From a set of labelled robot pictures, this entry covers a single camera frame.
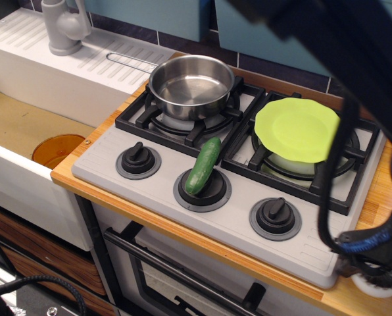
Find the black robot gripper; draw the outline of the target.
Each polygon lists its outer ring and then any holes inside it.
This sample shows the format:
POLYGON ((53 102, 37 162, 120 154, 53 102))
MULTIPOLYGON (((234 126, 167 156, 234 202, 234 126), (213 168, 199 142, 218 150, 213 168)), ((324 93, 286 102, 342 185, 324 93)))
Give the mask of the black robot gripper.
POLYGON ((358 276, 366 283, 392 283, 392 224, 343 232, 334 242, 341 276, 358 276))

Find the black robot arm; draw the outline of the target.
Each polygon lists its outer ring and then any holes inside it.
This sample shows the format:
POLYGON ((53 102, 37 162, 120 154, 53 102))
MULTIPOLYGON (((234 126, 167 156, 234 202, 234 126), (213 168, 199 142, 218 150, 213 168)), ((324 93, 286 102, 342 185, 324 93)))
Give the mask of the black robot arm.
POLYGON ((380 226, 331 236, 330 190, 360 107, 392 143, 392 19, 379 1, 233 1, 251 23, 281 39, 295 37, 345 88, 342 119, 322 177, 320 239, 341 258, 339 274, 360 274, 392 288, 392 213, 380 226))

